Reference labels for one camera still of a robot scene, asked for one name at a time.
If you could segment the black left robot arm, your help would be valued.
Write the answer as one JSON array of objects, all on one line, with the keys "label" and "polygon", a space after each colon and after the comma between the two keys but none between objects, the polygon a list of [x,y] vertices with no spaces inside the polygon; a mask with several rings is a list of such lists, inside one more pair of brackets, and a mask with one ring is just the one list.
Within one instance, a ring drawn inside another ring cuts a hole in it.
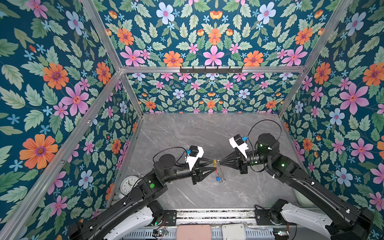
[{"label": "black left robot arm", "polygon": [[162,224],[164,209],[157,198],[168,190],[167,183],[184,178],[191,178],[193,184],[201,182],[215,172],[212,163],[213,160],[198,158],[190,168],[187,163],[178,164],[171,154],[161,156],[117,203],[91,220],[71,224],[69,239],[119,240],[139,228]]}]

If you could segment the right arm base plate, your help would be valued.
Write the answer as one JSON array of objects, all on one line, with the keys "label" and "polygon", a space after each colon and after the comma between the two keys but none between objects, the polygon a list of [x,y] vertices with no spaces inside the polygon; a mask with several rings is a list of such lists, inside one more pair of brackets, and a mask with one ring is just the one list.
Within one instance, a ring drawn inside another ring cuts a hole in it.
[{"label": "right arm base plate", "polygon": [[257,225],[259,226],[294,226],[296,227],[297,224],[289,223],[283,219],[283,217],[275,217],[274,215],[270,214],[269,210],[264,209],[255,209],[255,220],[257,222]]}]

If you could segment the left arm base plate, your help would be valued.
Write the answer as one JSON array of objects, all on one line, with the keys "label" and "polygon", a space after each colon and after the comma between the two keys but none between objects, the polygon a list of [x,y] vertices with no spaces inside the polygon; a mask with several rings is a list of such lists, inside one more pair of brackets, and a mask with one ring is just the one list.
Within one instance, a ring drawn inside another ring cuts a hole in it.
[{"label": "left arm base plate", "polygon": [[177,210],[165,210],[160,218],[157,220],[155,226],[176,226],[178,211]]}]

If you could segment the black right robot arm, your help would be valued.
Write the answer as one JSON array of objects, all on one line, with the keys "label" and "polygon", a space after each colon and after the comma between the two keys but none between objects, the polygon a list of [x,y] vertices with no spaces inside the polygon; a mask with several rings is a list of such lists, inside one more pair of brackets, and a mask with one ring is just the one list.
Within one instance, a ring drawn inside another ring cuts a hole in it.
[{"label": "black right robot arm", "polygon": [[280,153],[280,143],[269,133],[259,135],[249,150],[249,141],[236,135],[229,140],[234,151],[220,165],[247,174],[248,168],[263,165],[274,179],[295,189],[322,213],[299,208],[279,199],[270,208],[271,221],[294,223],[317,232],[330,240],[366,240],[374,225],[374,213],[367,208],[358,209],[322,186],[295,161]]}]

